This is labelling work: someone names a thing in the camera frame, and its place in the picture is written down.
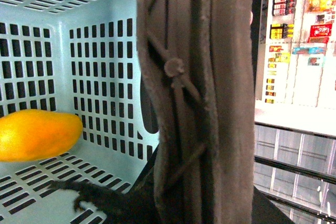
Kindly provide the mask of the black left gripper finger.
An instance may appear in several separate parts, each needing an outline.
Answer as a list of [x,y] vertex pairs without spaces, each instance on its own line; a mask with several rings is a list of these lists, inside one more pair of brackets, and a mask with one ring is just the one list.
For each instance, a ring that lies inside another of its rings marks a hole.
[[127,193],[87,182],[56,180],[49,185],[53,190],[71,190],[78,193],[72,203],[74,212],[85,211],[83,202],[90,203],[107,217],[104,223],[157,223],[151,185],[142,184]]

